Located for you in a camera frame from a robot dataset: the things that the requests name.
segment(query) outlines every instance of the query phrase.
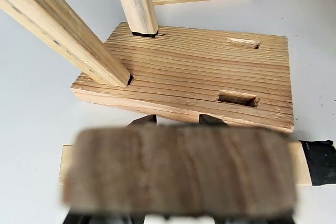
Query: mortise hole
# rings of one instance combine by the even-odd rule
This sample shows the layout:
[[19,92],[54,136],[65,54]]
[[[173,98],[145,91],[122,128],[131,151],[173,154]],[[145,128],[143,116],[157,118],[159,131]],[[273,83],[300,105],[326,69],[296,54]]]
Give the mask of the mortise hole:
[[235,38],[228,38],[227,43],[229,46],[242,47],[242,48],[254,48],[254,49],[258,49],[261,44],[261,42],[258,42],[255,40],[235,39]]
[[218,101],[239,104],[248,107],[257,107],[260,98],[253,94],[246,94],[229,90],[220,90],[218,94]]

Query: blurry wooden block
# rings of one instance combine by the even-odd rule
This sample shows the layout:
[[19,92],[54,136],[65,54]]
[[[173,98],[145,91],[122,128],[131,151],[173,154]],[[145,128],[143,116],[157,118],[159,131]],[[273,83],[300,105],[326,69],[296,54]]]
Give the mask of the blurry wooden block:
[[64,202],[92,214],[278,217],[296,204],[288,141],[252,127],[86,130],[76,141]]
[[198,122],[209,114],[230,125],[290,133],[292,96],[287,39],[282,36],[159,27],[156,38],[132,36],[121,23],[104,43],[133,75],[126,88],[81,74],[83,101]]
[[[298,186],[311,186],[309,169],[300,142],[290,142],[289,150],[293,162],[295,181]],[[64,145],[62,149],[62,158],[59,171],[59,182],[63,184],[65,176],[72,162],[73,145]]]

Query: black electrical tape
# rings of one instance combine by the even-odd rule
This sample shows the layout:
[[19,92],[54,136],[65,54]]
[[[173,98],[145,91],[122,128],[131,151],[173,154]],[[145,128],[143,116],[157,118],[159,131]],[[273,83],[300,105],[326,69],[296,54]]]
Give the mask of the black electrical tape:
[[332,141],[301,141],[313,186],[336,184],[336,150]]
[[159,31],[156,32],[156,34],[142,34],[142,33],[138,33],[136,31],[133,31],[132,34],[134,36],[141,36],[141,37],[148,37],[148,38],[155,38],[156,35],[158,35]]

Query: white surface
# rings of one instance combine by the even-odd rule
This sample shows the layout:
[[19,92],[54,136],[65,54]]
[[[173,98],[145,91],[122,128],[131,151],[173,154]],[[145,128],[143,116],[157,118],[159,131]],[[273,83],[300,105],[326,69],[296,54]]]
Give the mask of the white surface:
[[[119,0],[67,1],[102,40],[125,21]],[[155,9],[160,25],[287,36],[294,136],[336,141],[335,0],[218,0]],[[62,145],[85,127],[126,125],[141,115],[78,101],[69,87],[79,70],[1,10],[0,43],[0,223],[61,224],[67,213],[57,181]],[[336,186],[299,193],[298,224],[335,223]]]

